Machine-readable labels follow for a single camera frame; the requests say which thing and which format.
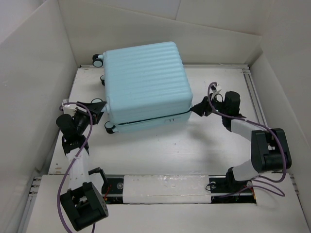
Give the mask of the light blue hard suitcase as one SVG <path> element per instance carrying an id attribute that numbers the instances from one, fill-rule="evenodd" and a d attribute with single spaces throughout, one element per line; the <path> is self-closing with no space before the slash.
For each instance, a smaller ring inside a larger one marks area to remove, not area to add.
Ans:
<path id="1" fill-rule="evenodd" d="M 161 42 L 92 56 L 102 67 L 109 134 L 186 122 L 191 115 L 190 83 L 177 45 Z"/>

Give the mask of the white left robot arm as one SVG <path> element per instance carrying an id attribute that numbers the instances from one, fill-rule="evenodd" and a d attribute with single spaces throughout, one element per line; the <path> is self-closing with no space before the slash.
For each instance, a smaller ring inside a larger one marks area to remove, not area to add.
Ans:
<path id="1" fill-rule="evenodd" d="M 57 211 L 66 232 L 70 232 L 63 213 L 65 213 L 75 231 L 95 224 L 109 216 L 108 208 L 102 196 L 108 187 L 104 171 L 97 167 L 88 169 L 90 135 L 84 135 L 86 129 L 98 124 L 106 102 L 94 99 L 90 103 L 69 102 L 63 100 L 60 109 L 63 114 L 56 120 L 62 133 L 62 148 L 69 161 L 64 177 L 57 191 Z"/>

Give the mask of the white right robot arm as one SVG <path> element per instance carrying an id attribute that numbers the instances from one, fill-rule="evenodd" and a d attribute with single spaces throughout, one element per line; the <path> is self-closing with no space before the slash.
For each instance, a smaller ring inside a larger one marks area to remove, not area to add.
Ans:
<path id="1" fill-rule="evenodd" d="M 207 117 L 214 113 L 222 118 L 223 126 L 230 132 L 238 134 L 251 143 L 250 159 L 239 166 L 228 169 L 225 176 L 225 186 L 230 191 L 236 191 L 244 183 L 253 178 L 264 178 L 264 173 L 282 171 L 282 176 L 276 182 L 285 179 L 286 171 L 292 165 L 291 155 L 283 129 L 270 129 L 264 125 L 252 122 L 240 114 L 240 95 L 228 91 L 222 101 L 216 94 L 209 94 L 194 105 L 191 111 Z"/>

